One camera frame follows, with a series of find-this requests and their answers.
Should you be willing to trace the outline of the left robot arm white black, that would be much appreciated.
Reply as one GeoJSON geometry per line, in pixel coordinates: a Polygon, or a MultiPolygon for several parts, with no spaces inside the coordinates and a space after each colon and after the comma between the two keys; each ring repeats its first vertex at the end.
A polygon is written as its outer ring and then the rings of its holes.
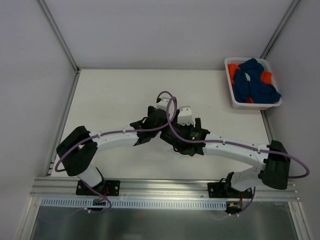
{"type": "Polygon", "coordinates": [[[167,112],[150,106],[146,117],[118,130],[90,131],[83,125],[78,126],[57,146],[59,160],[54,171],[78,177],[87,184],[93,195],[99,195],[104,191],[105,184],[100,171],[91,164],[95,154],[148,143],[167,125],[167,112]]]}

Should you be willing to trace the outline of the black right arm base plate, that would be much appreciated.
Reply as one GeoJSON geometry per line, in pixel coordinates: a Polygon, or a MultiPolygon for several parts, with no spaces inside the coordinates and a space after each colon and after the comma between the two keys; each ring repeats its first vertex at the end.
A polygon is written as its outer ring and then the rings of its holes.
{"type": "Polygon", "coordinates": [[[239,191],[226,184],[224,181],[207,183],[207,192],[209,198],[213,199],[251,199],[253,190],[239,191]]]}

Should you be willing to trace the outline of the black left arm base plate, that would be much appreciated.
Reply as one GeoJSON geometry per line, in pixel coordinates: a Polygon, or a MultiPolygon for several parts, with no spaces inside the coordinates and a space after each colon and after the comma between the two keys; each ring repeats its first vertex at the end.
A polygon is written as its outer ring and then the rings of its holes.
{"type": "Polygon", "coordinates": [[[77,182],[75,194],[77,196],[98,196],[97,193],[104,196],[118,197],[120,192],[119,180],[104,180],[90,190],[82,180],[77,182]]]}

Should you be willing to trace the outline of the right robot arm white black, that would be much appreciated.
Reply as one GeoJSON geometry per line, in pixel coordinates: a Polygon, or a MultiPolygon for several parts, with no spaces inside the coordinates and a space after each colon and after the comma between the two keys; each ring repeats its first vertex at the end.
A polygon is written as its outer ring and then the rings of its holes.
{"type": "Polygon", "coordinates": [[[224,138],[202,128],[200,118],[194,125],[172,123],[161,131],[160,139],[182,155],[219,156],[249,165],[246,170],[227,175],[223,190],[230,198],[262,185],[276,190],[288,187],[291,161],[281,142],[267,145],[224,138]]]}

